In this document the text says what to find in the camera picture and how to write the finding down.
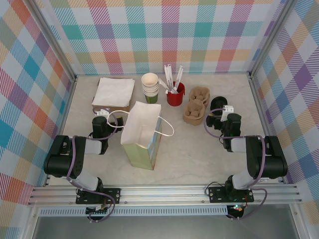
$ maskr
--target stack of napkins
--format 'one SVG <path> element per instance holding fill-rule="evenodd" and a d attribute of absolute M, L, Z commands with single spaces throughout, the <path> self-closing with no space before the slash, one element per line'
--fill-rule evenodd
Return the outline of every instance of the stack of napkins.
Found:
<path fill-rule="evenodd" d="M 92 105 L 126 107 L 129 105 L 135 81 L 133 79 L 110 79 L 99 81 Z"/>

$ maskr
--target white string handle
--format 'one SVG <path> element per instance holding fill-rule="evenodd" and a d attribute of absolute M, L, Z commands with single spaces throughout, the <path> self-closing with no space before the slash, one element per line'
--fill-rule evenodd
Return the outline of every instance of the white string handle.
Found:
<path fill-rule="evenodd" d="M 106 118 L 106 123 L 107 123 L 109 126 L 113 127 L 113 128 L 124 128 L 124 126 L 114 126 L 114 125 L 111 125 L 111 123 L 109 122 L 109 117 L 110 117 L 110 115 L 113 114 L 113 113 L 115 113 L 115 112 L 123 112 L 123 113 L 129 114 L 129 112 L 126 112 L 126 111 L 120 111 L 120 110 L 119 110 L 119 111 L 113 111 L 113 112 L 109 113 L 108 117 Z M 170 124 L 169 122 L 167 122 L 167 120 L 163 119 L 162 117 L 159 116 L 159 118 L 161 118 L 163 121 L 165 121 L 165 122 L 171 127 L 171 129 L 173 130 L 173 133 L 172 133 L 171 135 L 168 135 L 168 134 L 165 134 L 165 133 L 162 133 L 162 132 L 158 132 L 158 131 L 156 131 L 156 130 L 154 130 L 154 132 L 159 133 L 159 134 L 164 135 L 164 136 L 167 136 L 167 137 L 173 136 L 173 135 L 174 135 L 174 128 L 173 128 L 173 126 L 171 126 L 171 124 Z"/>

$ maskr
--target paper bag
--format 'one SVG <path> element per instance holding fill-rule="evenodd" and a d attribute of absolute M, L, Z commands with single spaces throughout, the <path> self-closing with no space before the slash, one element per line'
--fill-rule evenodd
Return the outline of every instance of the paper bag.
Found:
<path fill-rule="evenodd" d="M 161 132 L 162 120 L 167 121 L 160 117 L 160 109 L 161 105 L 158 104 L 136 102 L 129 112 L 121 136 L 121 145 L 134 167 L 154 170 L 161 136 L 174 134 L 173 128 L 171 135 Z"/>

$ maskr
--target red cup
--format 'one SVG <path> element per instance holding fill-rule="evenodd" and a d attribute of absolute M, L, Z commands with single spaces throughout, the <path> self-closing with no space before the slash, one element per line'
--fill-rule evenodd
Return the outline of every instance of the red cup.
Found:
<path fill-rule="evenodd" d="M 169 105 L 180 106 L 183 102 L 183 95 L 185 95 L 185 86 L 183 85 L 183 83 L 179 83 L 177 92 L 178 94 L 172 94 L 171 92 L 168 92 L 167 102 L 169 103 Z"/>

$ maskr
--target colorful plaid backdrop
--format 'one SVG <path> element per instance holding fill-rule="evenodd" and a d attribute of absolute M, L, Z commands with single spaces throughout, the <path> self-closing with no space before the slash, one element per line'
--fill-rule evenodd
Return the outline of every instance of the colorful plaid backdrop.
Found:
<path fill-rule="evenodd" d="M 246 72 L 284 2 L 37 0 L 79 74 Z"/>
<path fill-rule="evenodd" d="M 71 81 L 22 0 L 0 0 L 0 238 L 22 231 Z"/>
<path fill-rule="evenodd" d="M 299 0 L 256 84 L 319 238 L 319 1 Z"/>

